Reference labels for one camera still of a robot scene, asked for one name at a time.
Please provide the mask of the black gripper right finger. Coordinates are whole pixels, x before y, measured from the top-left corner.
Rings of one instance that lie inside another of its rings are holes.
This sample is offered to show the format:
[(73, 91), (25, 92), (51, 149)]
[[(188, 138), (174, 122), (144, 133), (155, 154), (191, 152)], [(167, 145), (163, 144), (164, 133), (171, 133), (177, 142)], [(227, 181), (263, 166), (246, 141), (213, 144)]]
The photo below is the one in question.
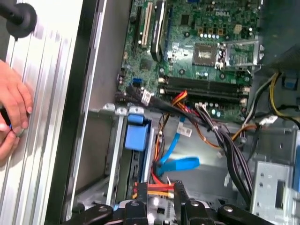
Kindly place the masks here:
[(179, 225), (270, 225), (264, 220), (246, 210), (234, 205), (225, 204), (218, 208), (214, 216), (210, 208), (201, 201), (190, 199), (184, 185), (177, 181), (174, 189), (174, 212)]

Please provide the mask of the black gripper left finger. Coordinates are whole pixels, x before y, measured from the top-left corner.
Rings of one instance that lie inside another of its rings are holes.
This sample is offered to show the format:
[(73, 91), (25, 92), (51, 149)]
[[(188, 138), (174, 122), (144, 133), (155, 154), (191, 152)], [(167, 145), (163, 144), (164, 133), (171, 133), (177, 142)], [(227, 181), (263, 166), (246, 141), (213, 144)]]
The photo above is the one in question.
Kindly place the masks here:
[(148, 183), (137, 183), (136, 198), (120, 202), (117, 210), (96, 204), (63, 222), (64, 225), (146, 225)]

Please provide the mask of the person's right hand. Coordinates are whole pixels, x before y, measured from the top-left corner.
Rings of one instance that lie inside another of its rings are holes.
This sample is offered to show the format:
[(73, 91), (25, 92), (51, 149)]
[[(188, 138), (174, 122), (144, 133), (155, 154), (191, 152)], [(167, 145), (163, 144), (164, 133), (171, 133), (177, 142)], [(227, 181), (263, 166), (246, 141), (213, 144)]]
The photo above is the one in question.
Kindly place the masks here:
[(0, 123), (0, 165), (3, 165), (19, 143), (19, 137), (5, 124)]

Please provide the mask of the person's left hand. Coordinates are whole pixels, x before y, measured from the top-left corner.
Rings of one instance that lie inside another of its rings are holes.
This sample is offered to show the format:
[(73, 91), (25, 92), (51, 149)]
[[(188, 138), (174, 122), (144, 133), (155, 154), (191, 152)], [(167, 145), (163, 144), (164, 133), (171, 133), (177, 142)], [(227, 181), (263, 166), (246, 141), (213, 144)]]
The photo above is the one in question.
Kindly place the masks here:
[(33, 98), (22, 78), (4, 61), (0, 62), (0, 104), (7, 111), (12, 130), (18, 134), (29, 125)]

